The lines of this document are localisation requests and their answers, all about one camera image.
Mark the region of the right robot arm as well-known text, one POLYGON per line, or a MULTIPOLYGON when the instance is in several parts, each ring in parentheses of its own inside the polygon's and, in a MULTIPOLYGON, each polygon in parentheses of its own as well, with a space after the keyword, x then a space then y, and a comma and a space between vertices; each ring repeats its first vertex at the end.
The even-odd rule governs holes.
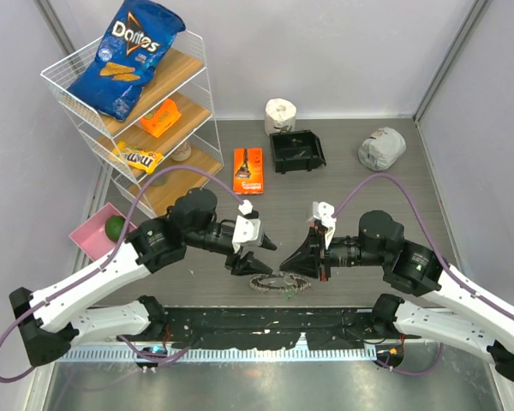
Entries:
POLYGON ((467 278, 433 249, 408 241, 404 227, 384 211, 360 217, 356 236, 332 234, 334 220, 316 218, 283 271, 326 281, 338 267, 378 266, 395 290, 449 309, 434 313, 395 295, 376 301, 370 325, 380 337, 433 339, 492 364, 514 383, 514 306, 467 278))

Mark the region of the keys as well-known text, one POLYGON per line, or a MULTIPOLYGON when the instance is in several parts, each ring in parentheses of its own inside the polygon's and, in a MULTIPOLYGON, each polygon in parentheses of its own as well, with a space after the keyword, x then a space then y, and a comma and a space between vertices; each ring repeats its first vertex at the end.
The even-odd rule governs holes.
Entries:
POLYGON ((309 143, 303 138, 290 137, 282 149, 282 158, 307 158, 312 154, 309 143))

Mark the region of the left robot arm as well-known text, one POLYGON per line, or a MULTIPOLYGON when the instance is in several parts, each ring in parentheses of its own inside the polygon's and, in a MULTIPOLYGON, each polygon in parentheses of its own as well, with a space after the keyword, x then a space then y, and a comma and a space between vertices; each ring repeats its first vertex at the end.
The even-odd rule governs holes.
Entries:
POLYGON ((9 301, 31 366, 49 364, 81 343, 113 336, 159 339, 166 328, 158 301, 142 296, 120 307, 94 303, 121 287, 184 259, 189 247, 225 256, 234 276, 270 274, 272 268, 244 253, 246 246, 276 250, 259 213, 243 201, 234 220, 218 220, 216 195, 192 189, 162 217, 146 220, 110 251, 71 277, 39 291, 18 288, 9 301))

